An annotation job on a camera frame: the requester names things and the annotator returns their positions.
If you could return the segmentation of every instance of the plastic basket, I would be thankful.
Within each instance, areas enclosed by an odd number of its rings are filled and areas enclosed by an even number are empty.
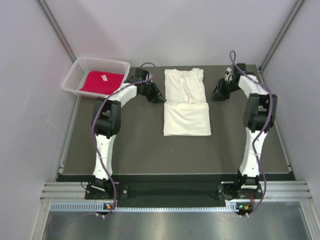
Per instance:
[[[107,72],[113,74],[124,74],[124,82],[129,74],[130,63],[95,57],[79,57],[70,68],[61,85],[62,89],[77,96],[97,98],[105,97],[106,94],[81,91],[87,76],[91,71]]]

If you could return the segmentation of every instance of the gray wall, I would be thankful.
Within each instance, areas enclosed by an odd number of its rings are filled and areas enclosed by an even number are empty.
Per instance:
[[[320,1],[307,0],[266,68],[294,167],[320,212]]]
[[[75,55],[158,66],[261,64],[295,0],[47,0]]]
[[[25,240],[71,111],[71,61],[35,0],[0,3],[0,239]]]

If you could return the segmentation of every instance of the folded cloth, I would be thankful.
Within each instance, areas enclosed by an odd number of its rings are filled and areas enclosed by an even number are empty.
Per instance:
[[[208,103],[164,104],[164,136],[210,136]]]
[[[203,69],[166,69],[164,104],[165,136],[210,136],[209,106],[203,83]]]

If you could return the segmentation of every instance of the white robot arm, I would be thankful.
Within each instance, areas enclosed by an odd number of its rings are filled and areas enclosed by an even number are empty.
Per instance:
[[[249,77],[258,82],[258,79],[254,75],[249,75]],[[258,94],[260,96],[267,96],[268,93],[258,84],[252,82],[246,76],[240,76],[238,86],[240,89],[244,91],[244,94],[247,98],[249,98],[250,94]],[[244,176],[255,178],[259,176],[259,167],[257,163],[257,158],[255,151],[253,149],[253,141],[259,134],[260,130],[252,131],[250,128],[246,127],[246,143],[245,143],[245,151],[243,156],[242,164],[239,168],[240,173]],[[260,159],[262,147],[267,136],[268,132],[263,132],[258,140],[255,142],[255,149],[258,154],[258,158]]]
[[[96,154],[93,175],[95,179],[103,182],[109,180],[109,176],[103,166],[105,166],[110,176],[113,174],[112,153],[115,138],[121,127],[121,107],[137,95],[145,96],[150,103],[164,103],[166,101],[157,85],[152,81],[149,72],[141,68],[137,68],[134,76],[126,83],[123,83],[120,89],[120,92],[114,93],[108,98],[101,112],[99,110],[105,98],[97,98],[92,116],[93,124],[98,114],[94,133],[97,149],[101,154],[101,157],[98,156],[98,153]]]
[[[122,84],[121,87],[123,88],[126,85],[129,85],[129,83],[124,83]],[[111,96],[109,100],[118,101],[121,103],[120,106],[123,107],[130,99],[133,99],[136,96],[137,96],[137,87],[134,85],[131,85],[123,89],[121,92]],[[111,161],[112,161],[112,152],[113,152],[116,136],[117,135],[112,135],[110,138],[107,138],[104,134],[95,135],[96,145],[99,152],[101,153],[102,162],[106,167],[107,171],[109,172],[110,176],[113,174]],[[105,170],[101,165],[100,157],[98,156],[98,154],[96,154],[96,157],[95,157],[95,168],[93,171],[93,175],[97,179],[101,179],[101,180],[109,179],[107,173],[105,172]]]
[[[245,64],[238,64],[244,72],[246,71]],[[264,132],[261,133],[257,141],[254,143],[256,153],[253,148],[253,141],[260,133],[268,118],[269,111],[269,93],[265,91],[258,83],[257,77],[250,72],[246,72],[247,76],[241,73],[235,67],[233,75],[231,68],[225,72],[224,78],[220,79],[217,87],[214,89],[210,98],[213,101],[224,101],[230,98],[232,92],[239,89],[243,90],[247,97],[247,104],[243,115],[243,125],[246,130],[246,144],[238,175],[235,181],[236,189],[256,190],[259,187],[259,165],[257,157],[260,159],[263,144],[267,137],[269,129],[274,125],[277,96],[272,95],[273,106],[271,109],[271,118]]]

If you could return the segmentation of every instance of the red cloth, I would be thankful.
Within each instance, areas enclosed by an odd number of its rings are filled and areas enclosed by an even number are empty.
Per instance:
[[[107,81],[104,81],[102,79],[103,75],[106,76]],[[124,74],[91,71],[86,77],[83,88],[81,88],[80,90],[91,93],[110,95],[120,87],[124,76]]]

